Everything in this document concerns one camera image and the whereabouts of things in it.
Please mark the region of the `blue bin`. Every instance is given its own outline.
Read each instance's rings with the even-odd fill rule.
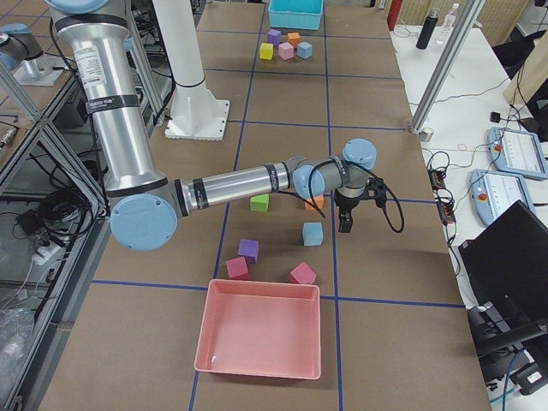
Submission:
[[[323,0],[271,0],[271,27],[318,30],[324,11]]]

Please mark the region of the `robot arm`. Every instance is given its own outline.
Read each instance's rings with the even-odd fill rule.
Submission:
[[[128,36],[129,3],[45,1],[51,6],[59,36],[74,50],[88,113],[93,115],[109,165],[106,190],[114,205],[110,226],[121,244],[140,251],[161,247],[175,232],[179,217],[287,188],[295,188],[304,199],[338,189],[341,231],[349,232],[351,209],[365,198],[371,183],[378,182],[368,172],[377,154],[370,142],[351,140],[341,155],[318,164],[291,158],[191,182],[168,182],[154,164],[123,47]],[[383,193],[378,193],[378,199],[382,202]]]
[[[0,27],[0,63],[7,70],[13,70],[23,63],[33,78],[43,77],[52,71],[42,47],[30,29],[20,23]]]

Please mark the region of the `black bottle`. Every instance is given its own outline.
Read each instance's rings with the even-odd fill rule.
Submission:
[[[420,30],[419,39],[417,40],[417,49],[424,50],[428,46],[430,37],[434,32],[434,27],[438,23],[439,9],[433,8],[430,15],[426,17],[425,24]]]

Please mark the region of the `green cube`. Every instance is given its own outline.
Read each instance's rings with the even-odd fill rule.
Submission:
[[[251,206],[251,211],[268,211],[268,201],[270,196],[268,194],[256,195],[249,199],[249,205]]]

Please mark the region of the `orange cube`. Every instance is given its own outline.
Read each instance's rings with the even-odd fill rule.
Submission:
[[[316,206],[318,206],[318,208],[321,210],[322,207],[324,206],[324,196],[319,195],[317,197],[314,197],[314,200],[316,200]],[[308,211],[315,211],[316,210],[315,208],[313,208],[308,203],[305,203],[305,209],[308,210]]]
[[[296,49],[301,42],[301,35],[299,33],[288,33],[288,42]]]

